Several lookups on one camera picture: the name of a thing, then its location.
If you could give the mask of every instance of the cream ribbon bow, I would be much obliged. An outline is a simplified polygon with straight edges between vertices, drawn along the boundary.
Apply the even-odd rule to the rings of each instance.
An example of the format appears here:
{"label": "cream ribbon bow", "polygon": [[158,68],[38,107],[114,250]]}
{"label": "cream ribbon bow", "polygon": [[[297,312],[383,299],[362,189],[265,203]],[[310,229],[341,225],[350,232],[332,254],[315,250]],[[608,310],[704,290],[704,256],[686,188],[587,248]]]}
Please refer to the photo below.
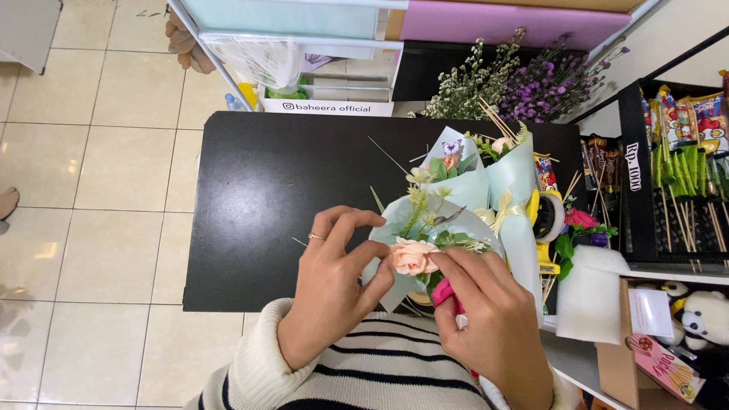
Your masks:
{"label": "cream ribbon bow", "polygon": [[499,198],[499,209],[501,209],[501,211],[494,212],[493,209],[476,209],[474,211],[474,213],[481,218],[483,222],[488,224],[488,227],[494,232],[496,238],[499,237],[499,230],[501,230],[501,226],[504,225],[504,218],[507,215],[526,215],[524,205],[514,205],[507,208],[511,200],[511,191],[504,190],[502,197]]}

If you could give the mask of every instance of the stuffed toy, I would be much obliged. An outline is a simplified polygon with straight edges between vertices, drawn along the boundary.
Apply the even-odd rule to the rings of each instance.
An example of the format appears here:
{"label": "stuffed toy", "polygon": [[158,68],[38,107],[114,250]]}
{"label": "stuffed toy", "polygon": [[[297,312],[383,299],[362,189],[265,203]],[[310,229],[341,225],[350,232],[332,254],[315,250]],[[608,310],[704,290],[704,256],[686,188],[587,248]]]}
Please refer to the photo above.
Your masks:
{"label": "stuffed toy", "polygon": [[680,282],[668,281],[660,287],[668,293],[674,319],[674,337],[658,337],[676,346],[684,341],[691,350],[701,350],[709,342],[729,346],[729,300],[721,292],[689,291]]}

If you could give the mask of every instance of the purple board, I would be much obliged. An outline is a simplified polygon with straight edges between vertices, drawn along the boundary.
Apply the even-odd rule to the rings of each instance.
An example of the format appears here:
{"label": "purple board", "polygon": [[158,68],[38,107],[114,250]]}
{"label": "purple board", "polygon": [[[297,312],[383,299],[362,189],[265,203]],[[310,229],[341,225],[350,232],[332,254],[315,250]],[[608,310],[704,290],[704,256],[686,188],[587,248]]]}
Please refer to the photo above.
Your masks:
{"label": "purple board", "polygon": [[481,37],[495,45],[523,26],[523,46],[543,48],[570,32],[568,49],[592,50],[630,21],[618,13],[410,0],[400,39],[473,43]]}

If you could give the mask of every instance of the water bottle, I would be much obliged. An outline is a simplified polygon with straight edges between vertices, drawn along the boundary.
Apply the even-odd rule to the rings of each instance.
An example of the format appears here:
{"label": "water bottle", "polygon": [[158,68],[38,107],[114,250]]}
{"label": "water bottle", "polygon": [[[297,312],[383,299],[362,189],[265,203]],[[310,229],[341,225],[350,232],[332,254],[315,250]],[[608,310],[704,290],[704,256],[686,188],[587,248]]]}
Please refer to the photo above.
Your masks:
{"label": "water bottle", "polygon": [[228,105],[228,111],[241,111],[243,108],[243,102],[232,94],[225,94],[225,101]]}

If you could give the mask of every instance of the black stripe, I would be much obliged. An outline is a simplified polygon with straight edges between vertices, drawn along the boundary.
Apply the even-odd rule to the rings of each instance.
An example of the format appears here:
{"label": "black stripe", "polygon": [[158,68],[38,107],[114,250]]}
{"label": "black stripe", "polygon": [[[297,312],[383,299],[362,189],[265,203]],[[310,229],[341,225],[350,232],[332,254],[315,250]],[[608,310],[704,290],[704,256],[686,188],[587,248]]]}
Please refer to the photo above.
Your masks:
{"label": "black stripe", "polygon": [[361,370],[328,368],[322,364],[317,364],[314,371],[319,374],[324,374],[325,376],[352,377],[354,379],[367,380],[369,382],[468,390],[478,395],[478,397],[481,397],[481,393],[476,387],[462,380],[456,379],[434,379],[432,377],[424,376],[396,376],[394,374],[370,373],[369,371]]}
{"label": "black stripe", "polygon": [[228,381],[227,381],[227,373],[226,373],[225,380],[223,381],[223,406],[225,406],[225,410],[233,410],[233,407],[230,407],[230,402],[227,399],[227,389],[228,389]]}
{"label": "black stripe", "polygon": [[448,361],[453,362],[459,366],[461,366],[464,370],[466,369],[461,363],[459,363],[456,359],[452,358],[448,355],[432,355],[432,356],[426,356],[426,355],[419,355],[418,353],[409,352],[407,350],[389,350],[389,349],[365,349],[365,348],[348,348],[348,347],[339,347],[336,344],[333,344],[332,346],[329,346],[331,350],[334,350],[335,352],[339,353],[349,353],[353,355],[375,355],[375,356],[394,356],[394,357],[413,357],[415,359],[420,359],[424,362],[441,362],[441,361]]}
{"label": "black stripe", "polygon": [[300,398],[298,400],[290,401],[283,406],[279,407],[278,410],[367,410],[364,407],[352,406],[351,404],[342,403],[340,401],[326,400],[323,398]]}
{"label": "black stripe", "polygon": [[362,320],[362,323],[364,323],[364,322],[385,322],[385,323],[392,323],[393,325],[405,326],[406,328],[410,328],[410,329],[413,329],[413,330],[417,330],[418,332],[430,333],[432,335],[440,336],[438,333],[431,332],[431,331],[425,330],[425,329],[416,328],[415,326],[410,326],[408,324],[401,323],[401,322],[396,322],[394,320],[387,320],[387,319],[365,319],[365,320]]}
{"label": "black stripe", "polygon": [[437,340],[418,339],[416,337],[401,335],[400,333],[392,333],[392,332],[371,332],[371,331],[368,331],[368,332],[354,332],[354,333],[350,333],[350,334],[348,334],[347,336],[344,336],[344,337],[360,337],[360,336],[397,337],[397,338],[405,339],[405,340],[409,340],[409,341],[417,341],[417,342],[420,342],[420,343],[430,343],[430,344],[440,345],[440,342],[437,341]]}

